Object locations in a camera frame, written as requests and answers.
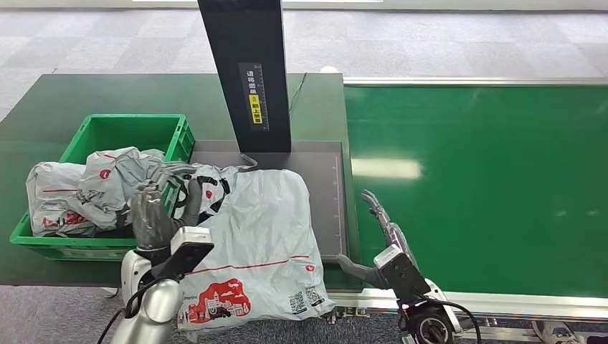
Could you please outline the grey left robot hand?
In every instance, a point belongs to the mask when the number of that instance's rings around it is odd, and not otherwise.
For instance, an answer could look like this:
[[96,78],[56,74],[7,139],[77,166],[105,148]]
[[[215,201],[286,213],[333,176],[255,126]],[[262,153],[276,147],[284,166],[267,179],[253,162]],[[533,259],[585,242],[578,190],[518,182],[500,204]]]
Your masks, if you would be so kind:
[[[161,162],[153,164],[144,182],[137,185],[131,199],[133,233],[139,250],[163,249],[178,229],[195,226],[199,218],[202,186],[193,175],[197,167],[183,162]],[[186,198],[181,218],[172,219],[167,211],[162,194],[168,183],[187,180]]]

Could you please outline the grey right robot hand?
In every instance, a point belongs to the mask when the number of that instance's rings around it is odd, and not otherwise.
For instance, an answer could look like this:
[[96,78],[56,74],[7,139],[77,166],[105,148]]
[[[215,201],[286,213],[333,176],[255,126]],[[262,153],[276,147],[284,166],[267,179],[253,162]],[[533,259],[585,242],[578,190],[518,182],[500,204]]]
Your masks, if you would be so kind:
[[390,219],[374,193],[364,189],[361,198],[368,204],[370,214],[378,221],[386,248],[374,257],[372,267],[357,264],[346,255],[339,254],[336,259],[340,268],[346,274],[381,290],[410,285],[420,277],[420,273],[404,232]]

